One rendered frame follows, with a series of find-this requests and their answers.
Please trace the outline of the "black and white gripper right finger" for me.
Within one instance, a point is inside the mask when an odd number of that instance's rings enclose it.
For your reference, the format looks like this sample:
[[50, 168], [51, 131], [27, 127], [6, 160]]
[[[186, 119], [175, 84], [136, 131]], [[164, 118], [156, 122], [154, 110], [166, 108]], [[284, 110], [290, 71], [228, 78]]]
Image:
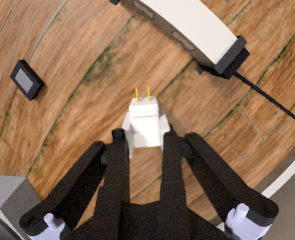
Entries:
[[191, 240], [181, 158], [225, 223], [225, 232], [236, 240], [261, 240], [278, 205], [249, 187], [198, 133], [177, 136], [164, 108], [159, 109], [159, 124], [163, 153], [156, 240]]

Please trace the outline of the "white charger with gold prongs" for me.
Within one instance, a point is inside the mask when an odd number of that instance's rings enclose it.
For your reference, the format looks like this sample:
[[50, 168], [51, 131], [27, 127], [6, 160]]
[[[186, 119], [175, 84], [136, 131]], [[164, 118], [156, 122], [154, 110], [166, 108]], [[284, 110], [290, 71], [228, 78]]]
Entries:
[[137, 98], [133, 98], [129, 106], [135, 148], [161, 145], [157, 98], [149, 95], [149, 86], [147, 90], [148, 97], [138, 98], [136, 87]]

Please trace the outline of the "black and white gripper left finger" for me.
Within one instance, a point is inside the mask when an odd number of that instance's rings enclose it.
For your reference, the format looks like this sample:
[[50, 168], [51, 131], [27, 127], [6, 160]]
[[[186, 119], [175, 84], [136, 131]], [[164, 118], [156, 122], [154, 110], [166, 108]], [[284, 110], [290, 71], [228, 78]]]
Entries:
[[129, 112], [122, 128], [113, 129], [111, 135], [111, 143], [93, 142], [48, 196], [20, 218], [20, 227], [32, 240], [61, 240], [72, 232], [98, 187], [86, 240], [122, 240], [134, 148]]

